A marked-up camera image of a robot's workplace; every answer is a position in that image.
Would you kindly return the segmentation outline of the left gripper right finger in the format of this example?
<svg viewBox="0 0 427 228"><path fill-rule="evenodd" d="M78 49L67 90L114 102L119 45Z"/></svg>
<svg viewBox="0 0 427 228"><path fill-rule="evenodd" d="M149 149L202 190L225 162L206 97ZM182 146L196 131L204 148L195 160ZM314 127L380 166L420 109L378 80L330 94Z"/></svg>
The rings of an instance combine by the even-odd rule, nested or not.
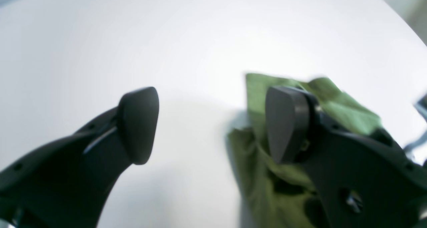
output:
<svg viewBox="0 0 427 228"><path fill-rule="evenodd" d="M265 112L273 160L305 170L331 228L426 227L426 168L384 129L355 134L291 87L270 87Z"/></svg>

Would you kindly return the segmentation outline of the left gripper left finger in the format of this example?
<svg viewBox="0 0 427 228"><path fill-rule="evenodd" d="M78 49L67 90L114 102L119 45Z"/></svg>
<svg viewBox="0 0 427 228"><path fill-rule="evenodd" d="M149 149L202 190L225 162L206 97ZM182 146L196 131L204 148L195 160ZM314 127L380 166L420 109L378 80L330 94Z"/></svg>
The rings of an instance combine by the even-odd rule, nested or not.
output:
<svg viewBox="0 0 427 228"><path fill-rule="evenodd" d="M95 228L120 175L151 156L159 115L154 87L72 135L45 144L1 171L1 221L15 228Z"/></svg>

